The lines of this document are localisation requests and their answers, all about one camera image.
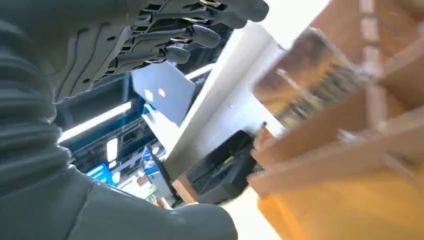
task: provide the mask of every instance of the wooden shelf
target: wooden shelf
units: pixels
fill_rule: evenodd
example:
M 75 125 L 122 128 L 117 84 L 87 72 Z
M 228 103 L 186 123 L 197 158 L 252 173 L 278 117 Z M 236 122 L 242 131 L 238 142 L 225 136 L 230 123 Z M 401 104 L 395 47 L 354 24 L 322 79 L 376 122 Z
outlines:
M 305 152 L 337 140 L 339 130 L 360 132 L 367 128 L 366 92 L 358 89 L 345 100 L 334 104 L 300 126 L 286 131 L 280 138 L 262 145 L 252 156 L 266 170 Z
M 400 156 L 411 167 L 419 166 L 424 162 L 423 119 L 424 109 L 420 109 L 413 117 L 389 121 L 384 135 L 369 132 L 364 140 L 353 144 L 329 144 L 275 164 L 250 176 L 248 182 L 260 196 L 267 196 L 390 170 L 386 154 Z
M 375 1 L 383 62 L 421 36 L 419 24 L 423 12 L 411 12 L 420 9 L 412 2 L 411 0 Z M 361 24 L 359 0 L 332 0 L 310 26 L 323 31 L 352 63 L 362 65 L 366 41 L 363 38 Z
M 388 43 L 390 51 L 396 53 L 384 58 L 382 77 L 252 152 L 265 169 L 249 180 L 260 195 L 387 168 L 384 162 L 387 152 L 412 161 L 421 155 L 424 158 L 420 145 L 424 140 L 424 123 L 421 123 L 424 119 L 424 38 L 415 34 L 418 32 L 416 16 L 400 6 L 401 2 L 396 0 L 377 1 L 376 11 L 384 19 L 382 23 L 392 23 L 398 30 L 404 28 L 402 38 L 384 32 L 387 26 L 379 32 L 381 42 Z M 359 29 L 359 20 L 346 20 L 356 19 L 352 9 L 359 9 L 357 1 L 334 0 L 311 26 L 321 28 L 340 49 L 346 46 L 353 49 L 352 53 L 360 52 L 363 45 L 357 45 L 358 38 L 352 38 L 355 43 L 345 42 L 343 36 L 336 34 L 334 24 L 329 24 L 330 19 L 340 17 L 341 22 L 348 24 L 346 29 Z M 354 56 L 353 60 L 357 57 L 349 51 L 347 56 Z M 366 133 L 365 140 L 343 144 L 338 140 L 340 130 Z

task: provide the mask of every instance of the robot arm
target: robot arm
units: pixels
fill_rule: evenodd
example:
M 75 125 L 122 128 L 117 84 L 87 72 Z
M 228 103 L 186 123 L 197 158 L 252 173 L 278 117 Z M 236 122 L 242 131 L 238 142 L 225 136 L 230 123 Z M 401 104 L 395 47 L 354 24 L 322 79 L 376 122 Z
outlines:
M 174 42 L 213 47 L 216 35 L 194 23 L 239 28 L 268 11 L 261 0 L 222 3 L 0 3 L 0 239 L 237 239 L 230 216 L 217 206 L 165 210 L 80 173 L 57 144 L 61 130 L 51 124 L 53 102 L 89 90 L 108 71 L 185 61 L 187 53 Z

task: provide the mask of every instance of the gray laptop lid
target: gray laptop lid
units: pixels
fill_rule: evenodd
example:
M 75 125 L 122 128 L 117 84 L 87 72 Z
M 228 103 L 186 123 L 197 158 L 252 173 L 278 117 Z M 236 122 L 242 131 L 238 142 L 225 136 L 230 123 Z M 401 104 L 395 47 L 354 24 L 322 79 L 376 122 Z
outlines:
M 192 104 L 196 84 L 165 61 L 132 72 L 134 90 L 178 126 Z

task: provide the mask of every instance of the floor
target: floor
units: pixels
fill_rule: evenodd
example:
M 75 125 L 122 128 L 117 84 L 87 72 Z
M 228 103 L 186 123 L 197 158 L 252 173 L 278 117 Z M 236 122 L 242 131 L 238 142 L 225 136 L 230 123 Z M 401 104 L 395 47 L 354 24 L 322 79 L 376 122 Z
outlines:
M 237 198 L 221 204 L 234 220 L 238 240 L 281 240 L 257 207 L 258 195 L 248 187 Z

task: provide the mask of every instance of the blue display screen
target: blue display screen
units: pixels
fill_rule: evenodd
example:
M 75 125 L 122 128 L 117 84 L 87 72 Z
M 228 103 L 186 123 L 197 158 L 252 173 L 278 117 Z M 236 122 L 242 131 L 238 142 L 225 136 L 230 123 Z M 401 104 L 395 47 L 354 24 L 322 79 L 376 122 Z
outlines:
M 111 171 L 109 170 L 108 166 L 105 163 L 102 163 L 94 167 L 93 169 L 91 169 L 85 174 L 100 182 L 109 184 L 114 187 L 117 186 L 117 184 L 114 183 L 114 181 L 112 180 Z

